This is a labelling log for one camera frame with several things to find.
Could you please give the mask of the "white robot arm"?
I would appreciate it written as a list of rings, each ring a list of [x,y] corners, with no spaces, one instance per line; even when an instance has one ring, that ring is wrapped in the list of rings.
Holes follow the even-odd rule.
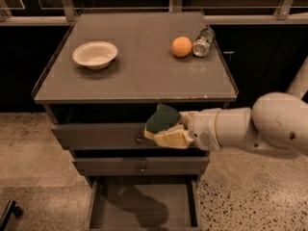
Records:
[[[285,92],[259,97],[250,108],[180,112],[174,125],[144,135],[161,147],[201,150],[238,147],[258,154],[308,154],[307,65]]]

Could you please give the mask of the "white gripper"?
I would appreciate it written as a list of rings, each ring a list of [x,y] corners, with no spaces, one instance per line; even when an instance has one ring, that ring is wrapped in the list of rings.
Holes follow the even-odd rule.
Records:
[[[181,124],[155,134],[154,142],[161,147],[176,149],[186,149],[194,142],[201,150],[218,150],[216,121],[219,112],[220,108],[180,112]]]

